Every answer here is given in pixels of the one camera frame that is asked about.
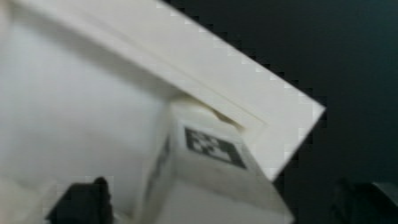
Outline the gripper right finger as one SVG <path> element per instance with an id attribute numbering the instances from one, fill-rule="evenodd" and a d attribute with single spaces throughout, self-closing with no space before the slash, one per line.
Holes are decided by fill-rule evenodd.
<path id="1" fill-rule="evenodd" d="M 331 224 L 398 224 L 398 186 L 393 183 L 340 180 Z"/>

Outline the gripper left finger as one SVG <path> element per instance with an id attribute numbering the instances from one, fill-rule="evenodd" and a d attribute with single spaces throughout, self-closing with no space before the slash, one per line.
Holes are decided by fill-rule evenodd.
<path id="1" fill-rule="evenodd" d="M 109 182 L 75 183 L 47 216 L 50 224 L 114 224 Z"/>

